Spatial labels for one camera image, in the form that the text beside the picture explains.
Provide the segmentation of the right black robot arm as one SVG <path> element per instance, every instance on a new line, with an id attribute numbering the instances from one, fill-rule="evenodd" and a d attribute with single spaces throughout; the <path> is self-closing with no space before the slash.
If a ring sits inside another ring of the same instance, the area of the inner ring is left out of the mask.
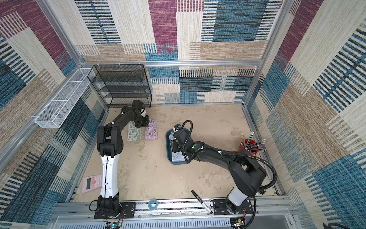
<path id="1" fill-rule="evenodd" d="M 243 203 L 255 197 L 267 176 L 259 163 L 260 158 L 245 149 L 239 152 L 225 151 L 204 142 L 194 142 L 183 129 L 174 132 L 171 143 L 173 152 L 181 152 L 187 164 L 193 160 L 208 162 L 230 172 L 235 183 L 226 197 L 226 210 L 230 214 L 237 214 L 244 209 Z"/>

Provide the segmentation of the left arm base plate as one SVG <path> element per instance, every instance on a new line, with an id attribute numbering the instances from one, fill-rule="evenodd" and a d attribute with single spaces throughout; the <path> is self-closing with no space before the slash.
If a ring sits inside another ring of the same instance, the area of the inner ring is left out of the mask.
<path id="1" fill-rule="evenodd" d="M 120 210 L 114 213 L 111 210 L 97 209 L 94 219 L 132 219 L 135 213 L 136 202 L 120 202 Z"/>

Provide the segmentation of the green sticker sheet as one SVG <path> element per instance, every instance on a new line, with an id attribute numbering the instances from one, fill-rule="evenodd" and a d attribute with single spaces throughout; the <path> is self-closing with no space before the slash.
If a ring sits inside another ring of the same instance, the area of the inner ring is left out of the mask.
<path id="1" fill-rule="evenodd" d="M 135 122 L 131 121 L 128 124 L 128 135 L 127 140 L 128 141 L 140 141 L 142 136 L 142 131 L 140 128 L 137 128 L 135 126 Z"/>

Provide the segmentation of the light blue sticker sheet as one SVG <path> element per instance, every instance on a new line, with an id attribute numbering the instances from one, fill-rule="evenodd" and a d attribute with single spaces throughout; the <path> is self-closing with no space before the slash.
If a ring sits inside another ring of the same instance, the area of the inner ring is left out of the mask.
<path id="1" fill-rule="evenodd" d="M 185 159 L 181 151 L 173 152 L 172 141 L 175 140 L 173 137 L 173 132 L 168 132 L 166 136 L 167 142 L 167 157 L 168 160 L 174 165 L 185 164 Z"/>

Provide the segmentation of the pink purple sticker sheet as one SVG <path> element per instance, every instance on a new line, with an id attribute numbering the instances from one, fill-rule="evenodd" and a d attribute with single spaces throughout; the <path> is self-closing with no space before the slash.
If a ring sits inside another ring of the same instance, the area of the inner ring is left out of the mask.
<path id="1" fill-rule="evenodd" d="M 154 141 L 158 139 L 158 132 L 155 118 L 150 120 L 149 126 L 145 129 L 145 139 L 148 141 Z"/>

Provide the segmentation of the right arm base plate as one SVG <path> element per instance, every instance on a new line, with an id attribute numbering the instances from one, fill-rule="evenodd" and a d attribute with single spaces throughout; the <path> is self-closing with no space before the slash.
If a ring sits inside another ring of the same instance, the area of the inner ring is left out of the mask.
<path id="1" fill-rule="evenodd" d="M 254 212 L 254 206 L 249 200 L 245 200 L 240 206 L 233 204 L 228 208 L 226 199 L 213 199 L 210 201 L 210 207 L 214 215 L 244 215 Z"/>

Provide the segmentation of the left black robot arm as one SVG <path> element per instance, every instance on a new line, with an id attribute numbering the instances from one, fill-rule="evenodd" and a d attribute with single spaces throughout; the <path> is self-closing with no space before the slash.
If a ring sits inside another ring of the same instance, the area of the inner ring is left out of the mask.
<path id="1" fill-rule="evenodd" d="M 110 123 L 97 129 L 97 150 L 102 160 L 102 188 L 97 199 L 97 211 L 113 219 L 120 215 L 117 170 L 124 143 L 122 130 L 130 123 L 136 128 L 148 127 L 150 118 L 146 115 L 145 105 L 133 100 L 131 105 L 124 106 L 119 115 Z"/>

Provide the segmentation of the teal plastic storage box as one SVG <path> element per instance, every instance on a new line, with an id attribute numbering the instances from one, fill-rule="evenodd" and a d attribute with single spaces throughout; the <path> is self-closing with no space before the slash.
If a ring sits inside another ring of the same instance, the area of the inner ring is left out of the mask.
<path id="1" fill-rule="evenodd" d="M 170 129 L 165 135 L 167 158 L 171 164 L 176 166 L 187 164 L 187 161 L 189 160 L 185 160 L 182 152 L 179 151 L 178 143 L 173 134 L 174 130 Z"/>

